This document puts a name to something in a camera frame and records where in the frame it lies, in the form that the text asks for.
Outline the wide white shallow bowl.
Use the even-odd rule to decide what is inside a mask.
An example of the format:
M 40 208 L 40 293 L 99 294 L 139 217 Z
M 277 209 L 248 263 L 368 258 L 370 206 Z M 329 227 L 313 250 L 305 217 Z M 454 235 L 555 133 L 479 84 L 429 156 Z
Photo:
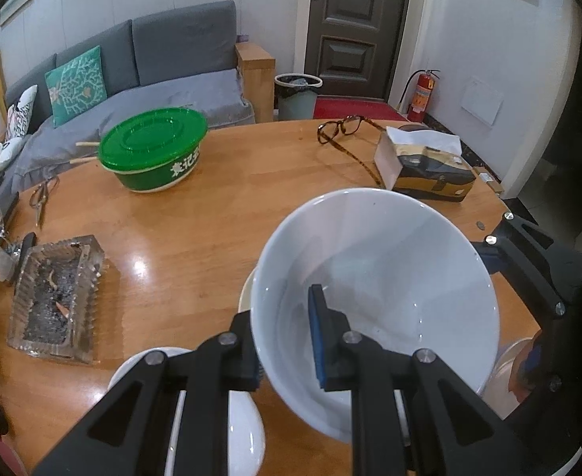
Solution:
M 127 359 L 109 388 L 113 411 L 130 397 L 131 424 L 117 441 L 138 452 L 138 475 L 256 475 L 265 435 L 249 392 L 259 387 L 258 357 L 233 332 L 195 350 L 154 347 Z

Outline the deep white bowl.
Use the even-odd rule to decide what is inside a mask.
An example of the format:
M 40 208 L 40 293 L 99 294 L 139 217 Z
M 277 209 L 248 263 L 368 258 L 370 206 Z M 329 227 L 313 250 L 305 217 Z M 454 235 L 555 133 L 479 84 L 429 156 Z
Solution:
M 301 205 L 270 235 L 251 289 L 251 330 L 264 372 L 308 426 L 350 441 L 350 397 L 320 388 L 308 323 L 309 287 L 383 348 L 427 348 L 474 391 L 495 365 L 495 289 L 471 242 L 427 204 L 355 188 Z

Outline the cream bowl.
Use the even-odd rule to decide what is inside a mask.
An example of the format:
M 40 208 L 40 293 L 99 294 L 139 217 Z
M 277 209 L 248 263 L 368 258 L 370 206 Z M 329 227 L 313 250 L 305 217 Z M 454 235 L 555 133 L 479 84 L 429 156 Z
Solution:
M 251 308 L 251 291 L 255 276 L 256 269 L 253 269 L 246 278 L 243 288 L 241 288 L 241 295 L 239 296 L 237 308 L 237 311 L 240 313 L 247 312 Z

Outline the white oval plate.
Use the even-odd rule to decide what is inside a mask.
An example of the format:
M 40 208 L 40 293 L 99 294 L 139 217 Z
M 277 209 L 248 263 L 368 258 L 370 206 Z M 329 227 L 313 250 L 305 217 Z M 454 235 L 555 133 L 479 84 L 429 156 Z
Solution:
M 509 390 L 513 365 L 524 347 L 532 343 L 531 338 L 522 338 L 501 350 L 490 377 L 482 392 L 483 401 L 505 419 L 518 408 L 519 402 L 515 394 Z

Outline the glass ashtray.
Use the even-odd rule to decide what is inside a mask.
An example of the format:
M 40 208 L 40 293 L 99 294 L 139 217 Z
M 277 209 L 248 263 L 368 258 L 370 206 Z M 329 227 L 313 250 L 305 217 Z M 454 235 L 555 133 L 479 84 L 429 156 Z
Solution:
M 14 286 L 8 346 L 36 358 L 92 363 L 105 260 L 93 235 L 31 247 Z

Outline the tissue box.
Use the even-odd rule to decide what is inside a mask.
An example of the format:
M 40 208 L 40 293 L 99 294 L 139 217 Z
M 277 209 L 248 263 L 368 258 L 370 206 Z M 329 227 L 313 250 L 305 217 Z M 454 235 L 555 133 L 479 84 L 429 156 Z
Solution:
M 417 199 L 461 202 L 476 179 L 457 135 L 414 125 L 386 127 L 373 162 L 383 189 Z

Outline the red fire extinguisher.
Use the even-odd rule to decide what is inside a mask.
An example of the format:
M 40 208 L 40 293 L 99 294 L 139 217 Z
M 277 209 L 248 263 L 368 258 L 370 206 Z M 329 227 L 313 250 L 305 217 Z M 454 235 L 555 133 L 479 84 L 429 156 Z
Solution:
M 407 105 L 407 119 L 409 121 L 421 123 L 424 120 L 440 74 L 441 71 L 439 69 L 427 69 L 416 70 L 409 76 L 399 101 L 399 106 L 401 106 L 409 93 L 410 85 L 412 85 L 412 82 L 416 82 L 412 98 L 410 98 Z

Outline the tortoiseshell eyeglasses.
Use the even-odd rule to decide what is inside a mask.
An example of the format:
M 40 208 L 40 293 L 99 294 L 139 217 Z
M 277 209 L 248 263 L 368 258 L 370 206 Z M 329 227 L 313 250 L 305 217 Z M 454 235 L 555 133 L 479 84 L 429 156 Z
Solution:
M 378 188 L 384 188 L 384 184 L 379 176 L 376 175 L 362 159 L 336 141 L 338 135 L 355 135 L 362 124 L 368 124 L 380 133 L 387 131 L 384 126 L 376 123 L 376 121 L 372 121 L 371 118 L 362 115 L 349 115 L 345 118 L 331 119 L 330 121 L 325 121 L 320 124 L 316 130 L 316 139 L 320 145 L 331 145 L 338 152 L 343 153 L 350 159 L 356 161 L 360 167 L 364 168 L 366 174 L 371 176 L 371 179 L 373 179 L 373 182 Z

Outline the green lidded bowl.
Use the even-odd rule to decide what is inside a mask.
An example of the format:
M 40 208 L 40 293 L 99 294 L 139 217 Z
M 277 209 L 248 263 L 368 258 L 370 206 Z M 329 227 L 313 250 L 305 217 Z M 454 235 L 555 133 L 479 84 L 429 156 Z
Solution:
M 194 109 L 153 109 L 113 127 L 100 141 L 97 158 L 128 190 L 161 191 L 195 169 L 207 131 L 206 118 Z

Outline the wooden chopsticks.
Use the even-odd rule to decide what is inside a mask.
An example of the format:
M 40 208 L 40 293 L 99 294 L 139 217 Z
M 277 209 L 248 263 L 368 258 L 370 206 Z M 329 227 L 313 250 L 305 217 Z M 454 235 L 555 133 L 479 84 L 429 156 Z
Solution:
M 96 161 L 98 159 L 99 142 L 80 141 L 76 142 L 75 146 L 80 148 L 80 150 L 89 150 L 90 153 L 81 154 L 79 157 L 68 160 L 69 165 L 79 165 L 80 163 Z

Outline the grey trash bin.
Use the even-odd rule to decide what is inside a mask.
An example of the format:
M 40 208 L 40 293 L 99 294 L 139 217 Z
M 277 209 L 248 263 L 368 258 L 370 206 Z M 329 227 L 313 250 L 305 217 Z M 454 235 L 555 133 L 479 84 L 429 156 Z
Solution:
M 312 119 L 318 91 L 323 85 L 319 76 L 283 73 L 276 75 L 274 82 L 279 121 Z

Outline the dark entrance door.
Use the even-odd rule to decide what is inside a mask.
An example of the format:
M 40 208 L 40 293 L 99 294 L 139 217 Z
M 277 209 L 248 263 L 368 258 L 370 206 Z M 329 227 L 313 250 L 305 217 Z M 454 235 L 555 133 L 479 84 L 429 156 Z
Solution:
M 409 0 L 310 0 L 304 71 L 327 96 L 387 100 Z

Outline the white patterned cushion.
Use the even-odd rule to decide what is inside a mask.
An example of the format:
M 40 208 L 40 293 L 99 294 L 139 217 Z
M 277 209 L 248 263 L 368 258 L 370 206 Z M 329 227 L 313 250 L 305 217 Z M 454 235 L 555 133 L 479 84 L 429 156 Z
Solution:
M 22 92 L 19 100 L 9 107 L 5 133 L 6 142 L 15 138 L 24 138 L 27 135 L 29 125 L 31 124 L 31 117 L 33 116 L 37 92 L 37 85 L 29 86 Z

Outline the teal patterned cushion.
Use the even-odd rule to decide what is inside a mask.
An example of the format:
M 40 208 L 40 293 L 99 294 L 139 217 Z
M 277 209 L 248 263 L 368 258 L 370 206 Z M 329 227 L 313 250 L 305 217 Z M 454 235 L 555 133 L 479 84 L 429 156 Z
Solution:
M 90 48 L 44 75 L 53 126 L 60 127 L 108 97 L 102 75 L 102 49 Z

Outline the grey sofa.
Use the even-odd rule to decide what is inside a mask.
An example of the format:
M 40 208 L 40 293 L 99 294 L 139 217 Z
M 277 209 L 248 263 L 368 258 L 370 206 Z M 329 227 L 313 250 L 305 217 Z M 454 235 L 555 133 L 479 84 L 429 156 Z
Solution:
M 128 19 L 49 56 L 4 93 L 13 104 L 38 86 L 27 135 L 0 165 L 0 199 L 69 170 L 68 160 L 88 153 L 76 142 L 102 139 L 121 121 L 151 109 L 195 109 L 210 129 L 256 123 L 237 68 L 237 45 L 236 6 L 224 0 Z M 54 127 L 44 75 L 95 46 L 102 49 L 107 99 Z

